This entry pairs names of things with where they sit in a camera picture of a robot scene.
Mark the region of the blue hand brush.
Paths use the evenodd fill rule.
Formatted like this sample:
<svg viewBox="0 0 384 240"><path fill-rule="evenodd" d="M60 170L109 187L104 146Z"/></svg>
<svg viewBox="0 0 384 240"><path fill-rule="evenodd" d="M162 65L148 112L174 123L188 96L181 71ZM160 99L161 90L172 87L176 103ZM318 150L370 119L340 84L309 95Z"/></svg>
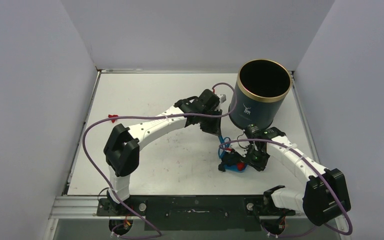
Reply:
<svg viewBox="0 0 384 240"><path fill-rule="evenodd" d="M219 147L217 149L217 155L218 155L218 158L220 160L222 160L222 158L224 157L224 155L226 154L226 149L229 149L230 148L230 143L227 143L229 141L231 141L231 138L230 137L223 137L222 135L218 136L218 140L219 140L219 143L222 144L222 147Z"/></svg>

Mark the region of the red paper scrap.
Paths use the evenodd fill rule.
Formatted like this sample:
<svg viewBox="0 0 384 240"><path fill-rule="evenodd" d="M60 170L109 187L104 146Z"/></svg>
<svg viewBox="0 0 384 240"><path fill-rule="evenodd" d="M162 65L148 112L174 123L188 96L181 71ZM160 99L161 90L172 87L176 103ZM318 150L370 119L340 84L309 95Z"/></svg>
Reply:
<svg viewBox="0 0 384 240"><path fill-rule="evenodd" d="M112 123L115 123L118 120L119 116L117 114L109 114L107 117L110 119Z"/></svg>
<svg viewBox="0 0 384 240"><path fill-rule="evenodd" d="M236 164L236 167L237 167L237 170L238 170L239 172L241 172L241 171L243 171L243 170L246 168L246 164L243 163L243 162L238 162L238 163Z"/></svg>

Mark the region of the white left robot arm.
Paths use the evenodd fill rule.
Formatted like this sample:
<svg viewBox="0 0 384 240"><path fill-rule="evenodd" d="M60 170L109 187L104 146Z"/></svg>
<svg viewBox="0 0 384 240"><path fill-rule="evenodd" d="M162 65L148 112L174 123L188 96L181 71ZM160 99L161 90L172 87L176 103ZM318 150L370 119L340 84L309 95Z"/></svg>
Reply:
<svg viewBox="0 0 384 240"><path fill-rule="evenodd" d="M129 210L130 175L138 168L144 147L172 131L195 124L205 133L220 136L221 104L225 101L224 94L205 89L200 96L178 100L157 119L131 126L116 125L103 149L112 184L107 191L111 211L121 216Z"/></svg>

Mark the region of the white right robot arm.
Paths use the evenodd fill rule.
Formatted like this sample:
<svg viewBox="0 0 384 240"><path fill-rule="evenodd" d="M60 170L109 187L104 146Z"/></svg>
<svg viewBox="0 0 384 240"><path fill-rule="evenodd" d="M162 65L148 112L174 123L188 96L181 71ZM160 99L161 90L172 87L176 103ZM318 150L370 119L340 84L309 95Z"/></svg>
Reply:
<svg viewBox="0 0 384 240"><path fill-rule="evenodd" d="M293 210L321 226L350 211L346 179L339 169L328 169L306 156L276 127L260 129L250 124L244 133L249 141L249 154L259 151L264 160L274 158L304 186L304 191L283 185L266 190L262 201L266 213L274 215L280 210Z"/></svg>

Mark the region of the dark green waste bin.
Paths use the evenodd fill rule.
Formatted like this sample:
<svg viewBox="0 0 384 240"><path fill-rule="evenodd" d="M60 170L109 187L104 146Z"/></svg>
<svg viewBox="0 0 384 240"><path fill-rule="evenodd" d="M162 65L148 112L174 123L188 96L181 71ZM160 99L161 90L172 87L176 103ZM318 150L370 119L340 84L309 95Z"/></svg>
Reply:
<svg viewBox="0 0 384 240"><path fill-rule="evenodd" d="M269 128L291 87L291 75L281 64L269 59L245 63L237 75L236 99L229 105L230 121L241 130L251 124Z"/></svg>

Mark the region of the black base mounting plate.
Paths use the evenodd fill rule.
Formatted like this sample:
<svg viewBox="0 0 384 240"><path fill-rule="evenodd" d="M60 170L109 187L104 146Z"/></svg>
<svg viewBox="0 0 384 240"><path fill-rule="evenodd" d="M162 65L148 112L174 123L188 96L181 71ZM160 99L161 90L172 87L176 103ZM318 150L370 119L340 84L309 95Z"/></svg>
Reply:
<svg viewBox="0 0 384 240"><path fill-rule="evenodd" d="M259 232L262 220L274 225L296 214L265 206L262 195L132 195L125 203L161 231Z"/></svg>

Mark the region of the aluminium rail frame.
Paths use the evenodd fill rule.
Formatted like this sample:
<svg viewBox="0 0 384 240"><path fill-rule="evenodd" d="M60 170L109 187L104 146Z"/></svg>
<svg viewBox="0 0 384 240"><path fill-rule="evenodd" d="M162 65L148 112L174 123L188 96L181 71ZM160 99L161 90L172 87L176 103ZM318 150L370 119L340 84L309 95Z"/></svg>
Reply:
<svg viewBox="0 0 384 240"><path fill-rule="evenodd" d="M57 196L49 219L109 219L108 216L98 216L97 209L97 196Z"/></svg>

